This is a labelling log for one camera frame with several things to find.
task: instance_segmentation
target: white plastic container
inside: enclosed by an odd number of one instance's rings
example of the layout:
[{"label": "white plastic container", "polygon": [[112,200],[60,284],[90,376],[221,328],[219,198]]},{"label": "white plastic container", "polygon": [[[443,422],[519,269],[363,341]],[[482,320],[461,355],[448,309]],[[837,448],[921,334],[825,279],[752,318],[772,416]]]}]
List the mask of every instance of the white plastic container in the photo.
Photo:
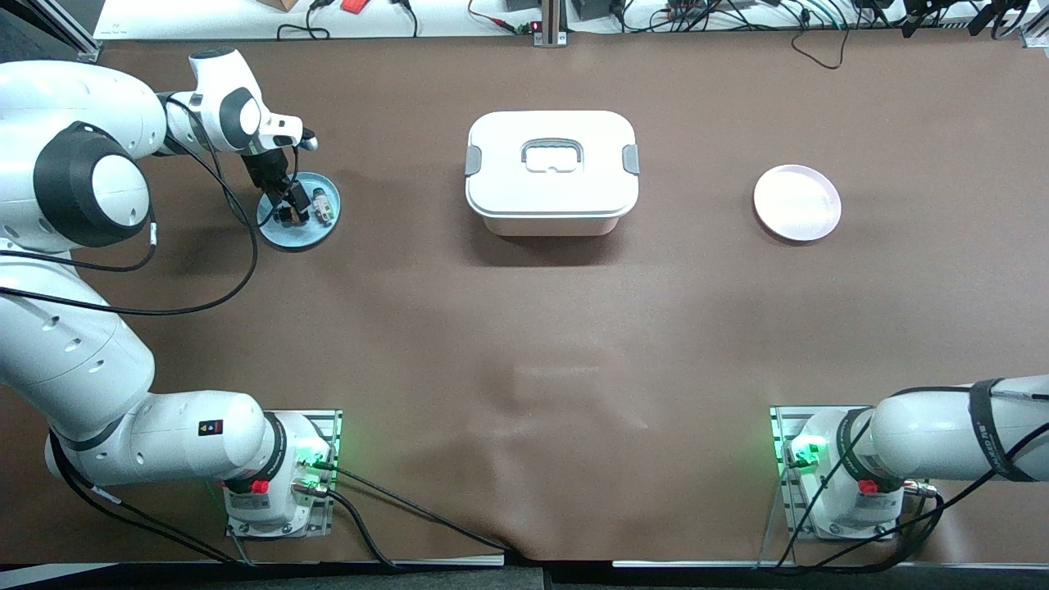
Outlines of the white plastic container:
[{"label": "white plastic container", "polygon": [[638,202],[639,173],[615,112],[490,112],[470,127],[466,198],[498,235],[604,235]]}]

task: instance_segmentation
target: red object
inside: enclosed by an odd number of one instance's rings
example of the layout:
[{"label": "red object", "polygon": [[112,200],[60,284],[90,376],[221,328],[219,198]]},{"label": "red object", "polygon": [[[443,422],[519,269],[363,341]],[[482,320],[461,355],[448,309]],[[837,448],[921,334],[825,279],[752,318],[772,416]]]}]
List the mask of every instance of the red object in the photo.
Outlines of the red object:
[{"label": "red object", "polygon": [[368,3],[368,0],[342,0],[342,4],[339,7],[347,13],[354,13],[355,15],[361,14],[364,9],[364,5]]},{"label": "red object", "polygon": [[874,480],[860,480],[856,482],[856,487],[860,493],[878,493],[878,484]]}]

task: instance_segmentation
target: brown table surface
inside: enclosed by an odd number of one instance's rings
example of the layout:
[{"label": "brown table surface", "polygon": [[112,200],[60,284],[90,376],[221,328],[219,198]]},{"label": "brown table surface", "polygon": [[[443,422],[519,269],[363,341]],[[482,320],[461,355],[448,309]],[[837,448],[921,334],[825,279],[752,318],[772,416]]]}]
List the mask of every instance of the brown table surface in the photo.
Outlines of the brown table surface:
[{"label": "brown table surface", "polygon": [[[342,408],[344,466],[529,557],[755,559],[776,480],[770,405],[1049,370],[1046,56],[964,31],[861,33],[827,71],[789,38],[241,43],[266,104],[317,131],[302,169],[339,186],[343,217],[307,253],[263,248],[218,309],[128,318],[156,357],[152,391]],[[833,59],[838,39],[802,43]],[[197,47],[114,43],[103,65],[157,91],[193,88]],[[508,241],[485,229],[464,199],[467,131],[508,109],[608,109],[634,124],[641,196],[613,234]],[[223,162],[253,205],[238,159]],[[786,246],[754,219],[755,181],[785,163],[842,195],[819,244]],[[215,183],[186,157],[142,166],[157,258],[88,281],[128,305],[224,293],[249,245]],[[78,256],[142,249],[140,236]],[[2,399],[0,561],[193,559],[81,504],[45,470],[44,420]],[[200,482],[119,492],[232,551]],[[352,498],[393,557],[485,552]],[[922,557],[1049,562],[1031,543],[1047,500],[1045,486],[990,484]],[[249,552],[366,556],[343,514],[329,538]]]}]

